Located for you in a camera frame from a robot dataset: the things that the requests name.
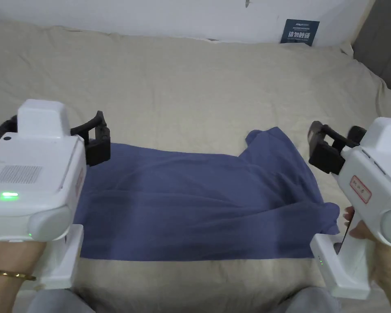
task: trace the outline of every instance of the speaker grille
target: speaker grille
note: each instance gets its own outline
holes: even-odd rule
[[[7,165],[0,173],[0,183],[35,184],[41,170],[41,166]]]

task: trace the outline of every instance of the red-bordered label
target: red-bordered label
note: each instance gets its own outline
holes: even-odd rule
[[[359,198],[362,199],[364,203],[368,203],[369,199],[372,196],[371,191],[364,185],[364,183],[356,176],[353,176],[350,182],[350,186],[352,189],[356,192],[356,194],[359,196]]]

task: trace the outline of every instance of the bed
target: bed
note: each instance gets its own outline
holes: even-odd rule
[[[347,42],[220,43],[0,22],[0,122],[30,98],[66,104],[72,126],[102,110],[112,142],[235,156],[252,129],[280,127],[307,159],[313,121],[346,134],[391,117],[391,90]],[[324,201],[349,205],[330,175],[312,171]],[[265,312],[310,285],[323,286],[312,259],[80,259],[74,290],[96,312]],[[386,306],[380,291],[343,303],[346,312]]]

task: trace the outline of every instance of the gold bracelet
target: gold bracelet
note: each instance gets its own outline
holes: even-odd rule
[[[2,270],[0,270],[0,276],[21,278],[23,280],[32,280],[32,281],[36,280],[36,277],[32,276],[32,275],[19,274],[19,273],[15,273],[15,272],[7,272],[7,271],[2,271]]]

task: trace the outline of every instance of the finger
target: finger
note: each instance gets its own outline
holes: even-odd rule
[[[355,213],[354,207],[347,207],[347,208],[345,209],[345,211],[346,211],[346,213],[349,213],[349,214]]]
[[[357,226],[351,231],[349,231],[349,234],[356,239],[369,239],[375,241],[375,237],[373,236],[369,228],[366,226],[364,221],[359,221]]]
[[[351,214],[351,213],[345,213],[345,214],[343,214],[343,217],[345,218],[345,220],[351,221],[352,218],[353,218],[353,214]]]

